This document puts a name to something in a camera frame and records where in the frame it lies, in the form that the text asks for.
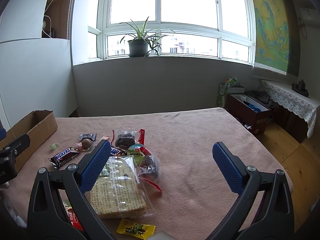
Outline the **pink table cloth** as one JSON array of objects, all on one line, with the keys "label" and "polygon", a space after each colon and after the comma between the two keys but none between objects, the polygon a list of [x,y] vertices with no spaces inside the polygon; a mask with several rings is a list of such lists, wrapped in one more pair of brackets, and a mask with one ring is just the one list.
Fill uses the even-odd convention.
[{"label": "pink table cloth", "polygon": [[176,239],[205,239],[236,200],[217,167],[213,145],[221,141],[246,165],[273,173],[281,164],[235,118],[222,108],[145,115],[58,118],[57,131],[33,153],[7,194],[19,216],[26,219],[35,176],[52,168],[49,158],[75,146],[82,133],[99,138],[125,129],[145,129],[145,145],[160,161],[161,192],[147,188],[154,213],[140,221]]}]

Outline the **clear dark jujube bag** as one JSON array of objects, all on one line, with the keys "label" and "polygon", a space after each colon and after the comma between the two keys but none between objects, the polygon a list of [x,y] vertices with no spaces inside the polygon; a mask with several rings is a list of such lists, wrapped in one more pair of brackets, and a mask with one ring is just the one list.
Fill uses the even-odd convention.
[{"label": "clear dark jujube bag", "polygon": [[144,145],[145,129],[113,130],[111,144],[122,150],[128,150],[135,144]]}]

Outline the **small black candy packet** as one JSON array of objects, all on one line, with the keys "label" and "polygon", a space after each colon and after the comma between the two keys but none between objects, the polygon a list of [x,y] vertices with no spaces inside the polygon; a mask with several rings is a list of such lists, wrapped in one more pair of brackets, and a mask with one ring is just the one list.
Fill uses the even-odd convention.
[{"label": "small black candy packet", "polygon": [[97,135],[95,133],[87,133],[87,134],[80,134],[79,135],[79,141],[83,141],[85,139],[95,141],[97,138]]}]

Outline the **white window frame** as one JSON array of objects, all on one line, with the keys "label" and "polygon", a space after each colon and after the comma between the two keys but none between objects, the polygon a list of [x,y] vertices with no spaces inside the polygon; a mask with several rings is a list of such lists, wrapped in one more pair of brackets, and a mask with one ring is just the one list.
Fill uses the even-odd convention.
[{"label": "white window frame", "polygon": [[253,0],[88,0],[90,59],[128,56],[129,41],[150,40],[149,55],[252,64]]}]

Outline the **yellow candy packet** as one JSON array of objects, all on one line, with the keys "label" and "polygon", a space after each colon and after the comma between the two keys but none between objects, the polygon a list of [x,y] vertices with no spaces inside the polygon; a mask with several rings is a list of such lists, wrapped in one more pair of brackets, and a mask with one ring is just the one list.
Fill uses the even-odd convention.
[{"label": "yellow candy packet", "polygon": [[122,218],[117,228],[117,233],[128,235],[139,239],[148,239],[156,231],[155,225],[143,224]]}]

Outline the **brown Snickers bar English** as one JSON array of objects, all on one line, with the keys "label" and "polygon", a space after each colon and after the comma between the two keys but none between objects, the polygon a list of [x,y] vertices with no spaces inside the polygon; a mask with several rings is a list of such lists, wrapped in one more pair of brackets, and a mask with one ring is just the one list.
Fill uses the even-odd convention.
[{"label": "brown Snickers bar English", "polygon": [[80,150],[78,148],[68,147],[63,151],[57,153],[53,157],[49,158],[49,161],[51,162],[53,167],[58,170],[67,162],[69,162],[74,157],[76,157],[79,153],[80,153]]}]

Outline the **bagged sliced bread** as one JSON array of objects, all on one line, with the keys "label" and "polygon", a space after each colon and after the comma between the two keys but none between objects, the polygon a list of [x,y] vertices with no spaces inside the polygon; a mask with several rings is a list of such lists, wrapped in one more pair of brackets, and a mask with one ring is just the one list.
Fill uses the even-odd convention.
[{"label": "bagged sliced bread", "polygon": [[86,197],[101,219],[137,218],[153,212],[131,155],[109,157]]}]

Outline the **braised egg clear wrapper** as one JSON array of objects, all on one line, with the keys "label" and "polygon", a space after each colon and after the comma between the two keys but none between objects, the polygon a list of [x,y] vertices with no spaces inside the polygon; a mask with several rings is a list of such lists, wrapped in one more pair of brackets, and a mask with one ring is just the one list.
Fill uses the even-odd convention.
[{"label": "braised egg clear wrapper", "polygon": [[77,148],[83,152],[89,151],[92,146],[93,146],[93,141],[87,138],[77,143]]}]

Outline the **chicken snack pouch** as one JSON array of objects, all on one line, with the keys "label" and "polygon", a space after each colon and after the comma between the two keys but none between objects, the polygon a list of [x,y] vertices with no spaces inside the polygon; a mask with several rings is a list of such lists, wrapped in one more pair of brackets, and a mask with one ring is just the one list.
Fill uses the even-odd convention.
[{"label": "chicken snack pouch", "polygon": [[69,200],[64,199],[62,202],[63,202],[63,205],[64,205],[64,207],[65,207],[65,211],[66,211],[66,213],[67,213],[67,216],[68,216],[68,218],[69,218],[69,221],[71,222],[71,225],[72,225],[74,228],[76,228],[76,229],[84,232],[84,229],[83,229],[83,227],[81,226],[81,224],[80,224],[80,222],[79,222],[79,220],[78,220],[78,218],[77,218],[77,216],[76,216],[73,208],[71,207],[71,204],[70,204]]}]

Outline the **small pink candy packet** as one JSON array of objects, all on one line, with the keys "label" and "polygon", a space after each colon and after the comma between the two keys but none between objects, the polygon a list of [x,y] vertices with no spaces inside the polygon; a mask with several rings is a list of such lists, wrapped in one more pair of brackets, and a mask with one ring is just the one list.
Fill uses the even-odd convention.
[{"label": "small pink candy packet", "polygon": [[110,141],[110,137],[109,136],[102,136],[101,140],[106,140],[106,141]]}]

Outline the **Snickers bar Chinese label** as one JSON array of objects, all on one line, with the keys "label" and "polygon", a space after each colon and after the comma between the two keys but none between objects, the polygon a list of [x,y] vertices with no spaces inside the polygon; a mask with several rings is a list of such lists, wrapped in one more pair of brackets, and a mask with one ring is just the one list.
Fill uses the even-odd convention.
[{"label": "Snickers bar Chinese label", "polygon": [[126,151],[112,145],[111,146],[111,155],[112,156],[126,156]]}]

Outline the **green printed bag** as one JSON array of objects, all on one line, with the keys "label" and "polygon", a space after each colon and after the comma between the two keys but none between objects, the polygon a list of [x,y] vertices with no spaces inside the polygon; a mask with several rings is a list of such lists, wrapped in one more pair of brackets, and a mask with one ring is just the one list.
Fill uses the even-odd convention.
[{"label": "green printed bag", "polygon": [[220,83],[217,91],[216,107],[224,107],[227,99],[227,92],[230,87],[235,87],[238,84],[236,77],[229,77],[223,83]]}]

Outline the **landscape painting scroll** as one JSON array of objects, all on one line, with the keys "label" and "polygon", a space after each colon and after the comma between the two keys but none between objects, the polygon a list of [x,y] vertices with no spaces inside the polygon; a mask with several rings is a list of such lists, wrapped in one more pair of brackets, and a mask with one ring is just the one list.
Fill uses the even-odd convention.
[{"label": "landscape painting scroll", "polygon": [[254,75],[297,77],[300,64],[298,19],[292,0],[253,0],[256,23]]}]

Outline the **green quail egg pouch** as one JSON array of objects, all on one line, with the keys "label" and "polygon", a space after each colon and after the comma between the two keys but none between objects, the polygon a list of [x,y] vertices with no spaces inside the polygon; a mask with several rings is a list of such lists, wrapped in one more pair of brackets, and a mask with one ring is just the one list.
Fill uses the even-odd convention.
[{"label": "green quail egg pouch", "polygon": [[133,156],[137,165],[139,165],[145,156],[151,155],[151,152],[142,144],[134,144],[128,148],[126,155]]}]

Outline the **brown cardboard box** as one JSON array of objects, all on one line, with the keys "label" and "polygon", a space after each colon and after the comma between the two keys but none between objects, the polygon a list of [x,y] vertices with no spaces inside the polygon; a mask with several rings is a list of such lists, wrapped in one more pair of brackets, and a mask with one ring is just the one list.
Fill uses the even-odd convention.
[{"label": "brown cardboard box", "polygon": [[33,153],[56,131],[53,111],[32,111],[7,131],[7,136],[1,140],[1,150],[22,134],[29,136],[29,147],[16,158],[15,168],[19,172]]}]

